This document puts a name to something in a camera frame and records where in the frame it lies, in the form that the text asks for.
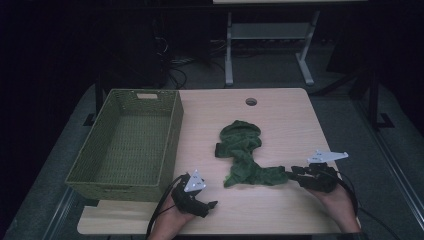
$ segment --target gray floor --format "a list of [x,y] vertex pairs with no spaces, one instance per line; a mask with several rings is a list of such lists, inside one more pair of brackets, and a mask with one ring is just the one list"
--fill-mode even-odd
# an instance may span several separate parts
[[[314,92],[336,81],[342,75],[325,71],[331,46],[314,45],[307,58],[316,83],[307,87],[295,61],[296,46],[250,58],[235,58],[232,88],[300,87]],[[216,64],[191,63],[178,69],[187,74],[186,89],[214,89],[224,87],[224,58],[213,59]],[[182,75],[173,72],[182,81]],[[173,88],[172,82],[165,88]],[[410,208],[410,202],[396,181],[396,172],[389,167],[387,153],[379,139],[391,150],[391,155],[405,173],[417,196],[424,196],[424,140],[402,113],[393,95],[383,87],[380,112],[387,113],[395,128],[381,129],[376,134],[364,118],[366,98],[353,102],[347,96],[351,84],[346,84],[325,97],[311,97],[311,102],[332,151],[348,152],[348,160],[337,163],[339,170],[355,185],[363,208],[386,223],[403,240],[424,239],[424,232]],[[84,143],[90,127],[83,126],[88,114],[94,113],[93,87],[88,89],[71,116],[56,146],[36,180],[5,239],[109,239],[108,236],[83,236],[76,226],[84,205],[95,201],[67,191],[64,180]],[[69,194],[73,201],[63,202]],[[375,220],[359,213],[363,230],[372,240],[393,239]],[[142,236],[112,236],[110,239],[143,239]],[[334,236],[314,236],[313,239],[334,239]]]

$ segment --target green towel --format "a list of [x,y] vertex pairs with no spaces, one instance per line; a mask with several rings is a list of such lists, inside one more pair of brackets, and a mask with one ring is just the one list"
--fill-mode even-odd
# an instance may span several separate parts
[[224,180],[224,187],[235,184],[273,186],[286,183],[288,178],[283,166],[262,168],[253,159],[254,149],[262,146],[261,130],[254,124],[236,120],[222,129],[216,144],[215,157],[233,157],[230,174]]

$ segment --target wooden surface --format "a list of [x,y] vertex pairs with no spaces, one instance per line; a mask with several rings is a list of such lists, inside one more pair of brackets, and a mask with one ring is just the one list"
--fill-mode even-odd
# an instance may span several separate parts
[[[236,185],[224,189],[232,159],[214,157],[220,131],[235,120],[257,125],[262,147],[253,157],[262,167],[307,166],[316,149],[329,151],[303,89],[223,89],[180,91],[184,118],[174,176],[198,169],[207,187],[197,196],[219,201],[206,218],[190,222],[182,234],[314,234],[339,232],[320,203],[297,182],[279,186]],[[256,106],[248,106],[255,98]],[[100,201],[86,206],[82,234],[144,234],[156,203]]]
[[214,4],[246,4],[246,3],[338,3],[365,2],[368,0],[213,0]]

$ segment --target human hand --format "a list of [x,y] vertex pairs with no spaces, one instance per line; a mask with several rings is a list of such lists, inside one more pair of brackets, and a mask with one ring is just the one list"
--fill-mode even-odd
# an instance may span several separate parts
[[330,193],[306,190],[318,198],[343,233],[361,232],[349,194],[340,184]]
[[190,213],[180,212],[175,206],[171,194],[166,198],[160,211],[164,212],[156,218],[149,240],[173,239],[189,221],[196,217]]

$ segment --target wicker basket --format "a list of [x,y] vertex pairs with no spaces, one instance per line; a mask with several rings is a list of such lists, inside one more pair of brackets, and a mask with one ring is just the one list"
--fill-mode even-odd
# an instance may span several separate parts
[[183,114],[178,91],[113,89],[66,183],[89,199],[158,201],[173,179]]

